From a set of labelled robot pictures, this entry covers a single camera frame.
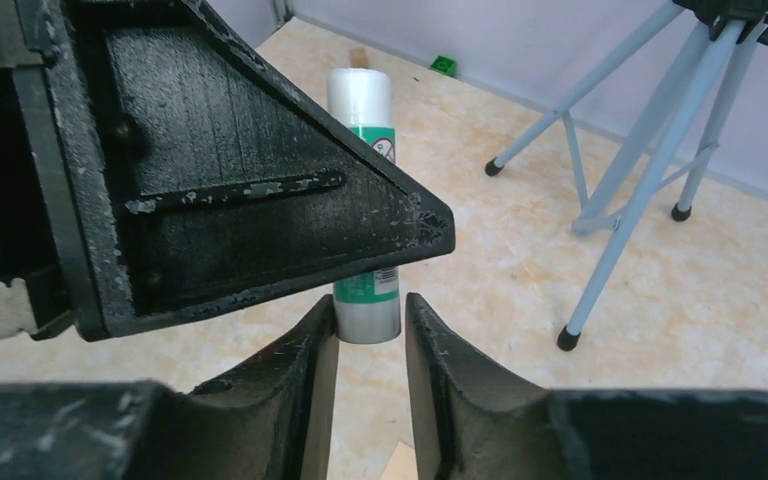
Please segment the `grey tripod stand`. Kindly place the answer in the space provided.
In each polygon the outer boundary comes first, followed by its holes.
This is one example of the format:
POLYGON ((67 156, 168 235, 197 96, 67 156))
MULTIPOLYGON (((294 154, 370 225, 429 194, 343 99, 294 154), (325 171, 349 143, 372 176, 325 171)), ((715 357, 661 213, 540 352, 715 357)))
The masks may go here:
POLYGON ((563 124, 580 213, 577 235, 611 236, 556 345, 574 350, 597 300, 652 198, 672 182, 684 187, 676 222, 693 202, 758 46, 768 47, 768 1, 666 1, 580 79, 553 108, 486 163, 493 177, 555 122, 563 124), (571 109, 681 14, 696 25, 667 69, 594 190, 587 187, 571 109))

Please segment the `green white glue stick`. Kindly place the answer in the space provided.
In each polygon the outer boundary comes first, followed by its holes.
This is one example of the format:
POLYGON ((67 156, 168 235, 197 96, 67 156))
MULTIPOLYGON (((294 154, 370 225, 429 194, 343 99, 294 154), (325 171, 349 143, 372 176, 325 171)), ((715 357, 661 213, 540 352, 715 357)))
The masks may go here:
MULTIPOLYGON (((368 68, 337 68, 327 79, 327 110, 389 162, 396 161, 396 133, 390 78, 368 68)), ((368 184, 351 199, 351 214, 360 219, 359 248, 383 232, 385 201, 368 184)), ((333 284, 340 340, 358 345, 385 343, 401 333, 398 269, 368 271, 333 284)))

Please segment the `small green cube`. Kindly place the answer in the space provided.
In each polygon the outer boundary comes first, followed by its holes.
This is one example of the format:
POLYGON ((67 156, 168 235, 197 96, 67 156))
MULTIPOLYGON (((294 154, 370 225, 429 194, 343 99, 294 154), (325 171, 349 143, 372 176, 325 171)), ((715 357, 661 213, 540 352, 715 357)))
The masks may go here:
POLYGON ((455 78, 457 76, 458 63, 452 58, 438 55, 429 65, 429 69, 444 76, 455 78))

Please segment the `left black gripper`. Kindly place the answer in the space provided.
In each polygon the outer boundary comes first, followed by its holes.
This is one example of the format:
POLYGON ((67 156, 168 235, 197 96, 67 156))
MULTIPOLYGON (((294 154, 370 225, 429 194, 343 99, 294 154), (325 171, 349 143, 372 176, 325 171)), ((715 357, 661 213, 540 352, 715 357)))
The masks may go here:
POLYGON ((0 340, 60 335, 80 310, 80 235, 49 73, 57 1, 0 1, 0 340))

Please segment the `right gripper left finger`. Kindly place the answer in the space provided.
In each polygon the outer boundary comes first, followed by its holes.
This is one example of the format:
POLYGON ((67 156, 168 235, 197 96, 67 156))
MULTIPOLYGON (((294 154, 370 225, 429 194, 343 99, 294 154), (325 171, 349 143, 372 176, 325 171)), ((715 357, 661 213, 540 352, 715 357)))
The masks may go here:
POLYGON ((323 479, 339 342, 331 295, 242 363, 197 385, 199 479, 323 479))

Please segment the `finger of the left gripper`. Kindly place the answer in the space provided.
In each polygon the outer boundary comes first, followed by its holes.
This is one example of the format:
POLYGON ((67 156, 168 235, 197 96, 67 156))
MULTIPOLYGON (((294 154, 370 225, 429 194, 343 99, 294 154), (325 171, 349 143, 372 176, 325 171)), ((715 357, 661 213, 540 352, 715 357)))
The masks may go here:
POLYGON ((209 319, 451 253, 451 209, 205 1, 57 1, 49 73, 88 341, 209 319), (351 199, 385 201, 362 252, 351 199))

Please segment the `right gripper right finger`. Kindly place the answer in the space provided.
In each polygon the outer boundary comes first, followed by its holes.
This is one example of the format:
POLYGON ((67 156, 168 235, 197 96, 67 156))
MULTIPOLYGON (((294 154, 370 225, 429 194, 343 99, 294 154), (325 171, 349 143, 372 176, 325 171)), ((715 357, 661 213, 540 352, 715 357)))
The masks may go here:
POLYGON ((418 293, 405 299, 405 342, 419 478, 556 478, 548 390, 460 337, 418 293))

